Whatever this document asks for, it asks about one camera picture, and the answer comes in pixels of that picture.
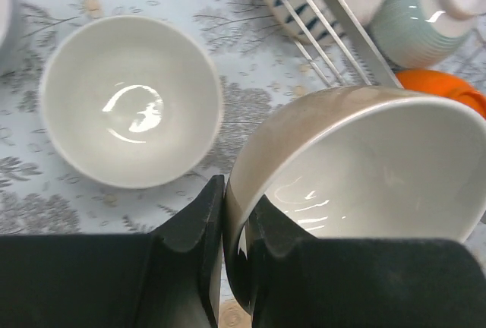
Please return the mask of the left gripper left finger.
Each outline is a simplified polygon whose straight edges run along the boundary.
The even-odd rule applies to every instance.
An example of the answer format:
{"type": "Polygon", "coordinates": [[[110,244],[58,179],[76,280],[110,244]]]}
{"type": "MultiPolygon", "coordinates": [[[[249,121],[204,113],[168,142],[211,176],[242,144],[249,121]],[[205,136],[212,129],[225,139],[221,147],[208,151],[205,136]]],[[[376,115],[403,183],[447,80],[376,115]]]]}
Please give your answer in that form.
{"type": "Polygon", "coordinates": [[[152,232],[1,239],[3,327],[215,327],[225,180],[152,232]]]}

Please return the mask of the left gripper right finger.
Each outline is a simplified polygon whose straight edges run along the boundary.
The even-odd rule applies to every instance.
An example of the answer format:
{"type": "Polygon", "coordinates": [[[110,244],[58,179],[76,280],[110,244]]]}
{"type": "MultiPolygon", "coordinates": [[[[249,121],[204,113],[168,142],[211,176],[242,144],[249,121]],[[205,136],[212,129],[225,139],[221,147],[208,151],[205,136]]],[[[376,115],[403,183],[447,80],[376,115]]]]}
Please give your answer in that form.
{"type": "Polygon", "coordinates": [[[485,277],[462,244],[316,238],[266,198],[249,225],[255,327],[485,325],[485,277]]]}

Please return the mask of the beige bowl with gold pattern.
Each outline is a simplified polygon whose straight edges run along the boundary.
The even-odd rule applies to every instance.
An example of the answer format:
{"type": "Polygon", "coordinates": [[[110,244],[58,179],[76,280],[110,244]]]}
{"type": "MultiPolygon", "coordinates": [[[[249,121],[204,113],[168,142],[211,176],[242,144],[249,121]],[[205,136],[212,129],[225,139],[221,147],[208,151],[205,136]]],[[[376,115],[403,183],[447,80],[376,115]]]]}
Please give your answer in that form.
{"type": "Polygon", "coordinates": [[[318,238],[463,242],[485,212],[485,120],[460,102],[386,86],[319,90],[277,109],[226,187],[226,271],[238,303],[262,200],[318,238]]]}

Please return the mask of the beige plain bowl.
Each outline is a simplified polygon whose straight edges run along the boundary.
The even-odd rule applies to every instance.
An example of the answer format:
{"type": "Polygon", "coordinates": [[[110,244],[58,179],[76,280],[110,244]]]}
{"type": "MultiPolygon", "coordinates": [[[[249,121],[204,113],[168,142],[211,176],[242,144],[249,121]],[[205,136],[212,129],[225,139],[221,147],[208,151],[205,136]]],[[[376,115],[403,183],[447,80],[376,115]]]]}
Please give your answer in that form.
{"type": "Polygon", "coordinates": [[[193,169],[224,117],[216,66],[192,38],[137,15],[66,36],[39,79],[39,114],[58,155],[104,185],[145,189],[193,169]]]}

